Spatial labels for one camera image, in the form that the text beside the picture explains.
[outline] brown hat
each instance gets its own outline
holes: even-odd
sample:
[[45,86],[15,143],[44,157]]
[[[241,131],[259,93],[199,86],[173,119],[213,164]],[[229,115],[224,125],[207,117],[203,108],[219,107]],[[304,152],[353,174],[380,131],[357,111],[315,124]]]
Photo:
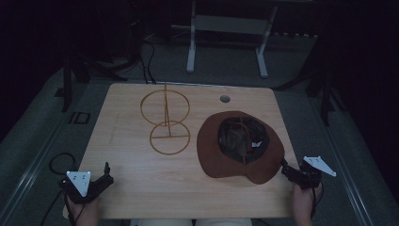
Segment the brown hat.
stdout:
[[209,117],[199,130],[197,150],[208,176],[246,175],[258,185],[276,175],[284,158],[284,147],[276,132],[241,111]]

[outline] wooden table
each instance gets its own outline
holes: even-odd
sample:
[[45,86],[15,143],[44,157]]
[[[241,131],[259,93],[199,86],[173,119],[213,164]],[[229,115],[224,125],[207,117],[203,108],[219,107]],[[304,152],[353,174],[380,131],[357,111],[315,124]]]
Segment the wooden table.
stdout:
[[[271,89],[168,85],[170,121],[182,121],[189,132],[188,146],[165,155],[150,144],[155,125],[146,121],[140,103],[164,85],[114,84],[89,141],[80,170],[90,170],[92,180],[104,174],[109,162],[115,183],[101,195],[102,218],[280,218],[290,216],[292,185],[280,172],[263,185],[245,176],[215,179],[207,176],[197,156],[197,133],[211,115],[229,110],[246,112],[275,129],[285,148],[285,158],[297,168],[279,106]],[[231,98],[222,103],[220,96]],[[164,121],[162,91],[149,96],[143,112],[151,121]],[[158,148],[173,152],[183,147],[169,138]]]

